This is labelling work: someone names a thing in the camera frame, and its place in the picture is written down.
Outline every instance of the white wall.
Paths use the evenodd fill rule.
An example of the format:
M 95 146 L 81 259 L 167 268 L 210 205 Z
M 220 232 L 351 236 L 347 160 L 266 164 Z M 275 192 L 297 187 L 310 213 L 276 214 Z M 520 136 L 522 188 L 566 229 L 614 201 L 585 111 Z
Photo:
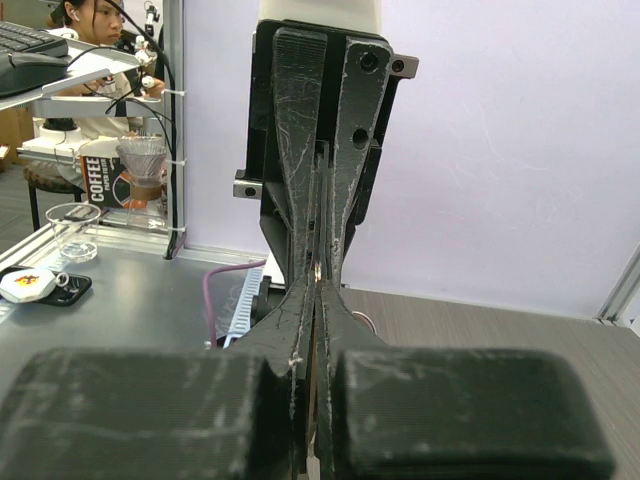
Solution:
M 187 5 L 189 238 L 264 251 L 244 164 L 257 0 Z M 396 101 L 354 287 L 593 316 L 640 240 L 640 5 L 385 0 L 421 59 Z

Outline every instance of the screw hole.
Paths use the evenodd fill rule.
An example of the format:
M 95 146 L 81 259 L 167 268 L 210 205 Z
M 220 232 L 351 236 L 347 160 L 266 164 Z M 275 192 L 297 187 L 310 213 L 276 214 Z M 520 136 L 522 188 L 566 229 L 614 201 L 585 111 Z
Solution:
M 400 73 L 404 70 L 404 62 L 402 60 L 396 60 L 395 62 L 393 62 L 393 65 L 391 65 L 391 69 L 395 73 Z
M 378 68 L 378 57 L 376 57 L 373 53 L 367 53 L 360 60 L 360 67 L 367 73 L 373 72 L 376 68 Z
M 359 128 L 353 134 L 353 145 L 358 149 L 362 150 L 369 143 L 369 134 L 363 128 Z

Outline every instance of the black hair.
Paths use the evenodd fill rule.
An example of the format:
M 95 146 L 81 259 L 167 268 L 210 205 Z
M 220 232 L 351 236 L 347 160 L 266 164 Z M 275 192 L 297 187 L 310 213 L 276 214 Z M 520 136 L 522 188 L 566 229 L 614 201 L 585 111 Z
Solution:
M 73 8 L 75 10 L 78 10 L 82 5 L 85 4 L 86 1 L 87 0 L 60 0 L 60 5 L 62 5 L 62 15 L 63 15 L 63 19 L 64 19 L 64 24 L 67 27 L 69 25 L 71 25 L 73 20 L 71 19 L 71 17 L 67 13 L 66 4 L 70 3 L 71 5 L 73 5 Z M 95 25 L 95 23 L 96 23 L 96 8 L 98 7 L 98 0 L 93 0 L 93 7 L 94 7 L 93 8 L 93 24 Z

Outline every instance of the gray table surface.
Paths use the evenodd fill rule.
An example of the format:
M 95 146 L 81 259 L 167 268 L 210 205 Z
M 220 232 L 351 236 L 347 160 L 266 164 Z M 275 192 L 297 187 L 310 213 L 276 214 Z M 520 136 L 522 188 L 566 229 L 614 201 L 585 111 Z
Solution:
M 0 398 L 35 353 L 56 347 L 203 349 L 209 338 L 202 278 L 219 265 L 100 247 L 65 271 L 93 287 L 72 307 L 20 305 L 0 324 Z M 244 272 L 210 282 L 219 321 L 230 322 Z
M 569 360 L 582 378 L 618 463 L 640 472 L 640 338 L 625 328 L 470 305 L 344 290 L 388 343 L 419 347 L 534 348 Z
M 0 397 L 35 353 L 54 347 L 201 349 L 208 338 L 202 277 L 215 264 L 102 247 L 67 268 L 93 288 L 73 307 L 23 305 L 0 324 Z M 216 313 L 233 315 L 243 272 L 212 280 Z M 631 330 L 563 318 L 344 290 L 392 345 L 515 347 L 558 353 L 576 368 L 618 461 L 616 480 L 640 471 L 640 338 Z

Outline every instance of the white shelf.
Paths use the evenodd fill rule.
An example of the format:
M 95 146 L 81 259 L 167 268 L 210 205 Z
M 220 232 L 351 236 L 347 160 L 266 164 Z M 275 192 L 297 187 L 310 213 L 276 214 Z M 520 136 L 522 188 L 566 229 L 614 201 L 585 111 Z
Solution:
M 67 39 L 69 44 L 68 60 L 76 58 L 80 53 L 93 47 L 88 43 Z M 96 80 L 98 78 L 108 77 L 116 73 L 122 73 L 134 68 L 138 68 L 140 64 L 133 55 L 116 50 L 96 50 L 87 53 L 76 63 L 74 63 L 67 76 L 57 82 L 44 85 L 26 93 L 0 99 L 0 110 L 28 104 L 34 100 L 43 97 L 52 96 L 55 93 L 67 88 L 75 87 L 83 83 Z

